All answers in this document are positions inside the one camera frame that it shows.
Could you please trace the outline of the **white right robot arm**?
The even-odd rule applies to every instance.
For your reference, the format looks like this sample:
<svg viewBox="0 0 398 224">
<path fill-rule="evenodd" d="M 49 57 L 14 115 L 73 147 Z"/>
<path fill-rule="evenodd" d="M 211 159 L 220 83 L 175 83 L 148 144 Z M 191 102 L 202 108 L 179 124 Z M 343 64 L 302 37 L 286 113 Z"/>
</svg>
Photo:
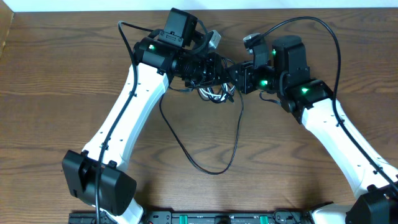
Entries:
<svg viewBox="0 0 398 224">
<path fill-rule="evenodd" d="M 259 33 L 243 42 L 253 60 L 229 69 L 239 89 L 275 93 L 281 107 L 323 144 L 356 199 L 352 206 L 318 205 L 302 223 L 397 223 L 397 168 L 355 128 L 326 83 L 310 77 L 301 38 L 280 37 L 271 49 Z"/>
</svg>

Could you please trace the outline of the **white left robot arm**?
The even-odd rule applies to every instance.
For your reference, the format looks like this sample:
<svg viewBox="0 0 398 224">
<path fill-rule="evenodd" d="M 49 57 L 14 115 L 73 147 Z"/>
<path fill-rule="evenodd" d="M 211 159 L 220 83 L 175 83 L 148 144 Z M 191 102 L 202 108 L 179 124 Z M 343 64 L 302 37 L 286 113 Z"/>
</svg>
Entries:
<svg viewBox="0 0 398 224">
<path fill-rule="evenodd" d="M 141 41 L 128 45 L 131 66 L 109 115 L 81 152 L 65 154 L 62 169 L 71 195 L 96 210 L 85 223 L 100 223 L 102 213 L 115 223 L 140 221 L 137 184 L 126 170 L 150 112 L 175 77 L 190 89 L 227 82 L 216 53 L 220 34 L 197 31 L 199 24 L 194 15 L 174 8 L 163 29 L 148 30 Z"/>
</svg>

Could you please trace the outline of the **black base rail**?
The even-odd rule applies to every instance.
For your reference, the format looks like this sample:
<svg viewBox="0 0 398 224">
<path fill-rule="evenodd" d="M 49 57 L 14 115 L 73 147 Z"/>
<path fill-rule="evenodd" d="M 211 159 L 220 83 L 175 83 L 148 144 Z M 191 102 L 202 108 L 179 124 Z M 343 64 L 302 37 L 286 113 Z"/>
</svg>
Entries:
<svg viewBox="0 0 398 224">
<path fill-rule="evenodd" d="M 144 210 L 138 224 L 311 224 L 307 212 L 278 209 L 270 212 L 173 212 Z"/>
</svg>

